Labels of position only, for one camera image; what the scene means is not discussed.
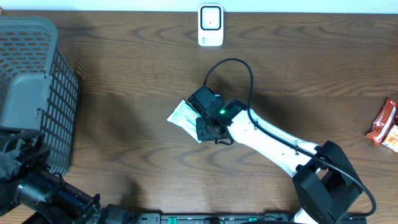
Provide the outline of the teal wet wipes packet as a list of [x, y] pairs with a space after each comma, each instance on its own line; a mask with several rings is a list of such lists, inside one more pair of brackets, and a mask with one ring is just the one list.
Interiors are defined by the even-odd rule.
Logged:
[[215, 141], [221, 143], [215, 136], [210, 134], [209, 125], [185, 100], [182, 100], [167, 118], [168, 122], [183, 128], [198, 143], [202, 141]]

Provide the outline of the red Topps candy bar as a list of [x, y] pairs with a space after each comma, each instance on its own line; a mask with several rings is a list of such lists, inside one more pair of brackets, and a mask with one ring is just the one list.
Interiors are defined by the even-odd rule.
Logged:
[[387, 99], [379, 114], [376, 116], [376, 119], [373, 121], [371, 131], [367, 133], [366, 137], [370, 139], [375, 146], [380, 145], [396, 121], [397, 103], [391, 99]]

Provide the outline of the orange Kleenex tissue pack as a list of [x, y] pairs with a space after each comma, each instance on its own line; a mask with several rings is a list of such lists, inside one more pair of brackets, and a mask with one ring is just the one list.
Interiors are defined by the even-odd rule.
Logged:
[[398, 152], [398, 127], [393, 124], [385, 136], [382, 145], [388, 147], [394, 152]]

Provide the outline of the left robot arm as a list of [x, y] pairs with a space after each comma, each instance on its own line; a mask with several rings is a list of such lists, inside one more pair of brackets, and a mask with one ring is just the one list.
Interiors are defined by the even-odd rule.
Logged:
[[135, 223], [134, 213], [90, 196], [51, 173], [45, 135], [35, 129], [1, 128], [1, 215], [19, 205], [34, 210], [26, 223]]

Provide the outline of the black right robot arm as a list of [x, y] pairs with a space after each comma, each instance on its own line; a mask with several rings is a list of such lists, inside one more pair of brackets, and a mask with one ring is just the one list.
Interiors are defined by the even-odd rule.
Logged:
[[362, 194], [360, 178], [339, 145], [319, 146], [288, 134], [259, 117], [247, 105], [224, 100], [203, 86], [188, 98], [199, 114], [202, 141], [244, 144], [284, 170], [294, 183], [302, 208], [296, 223], [338, 223]]

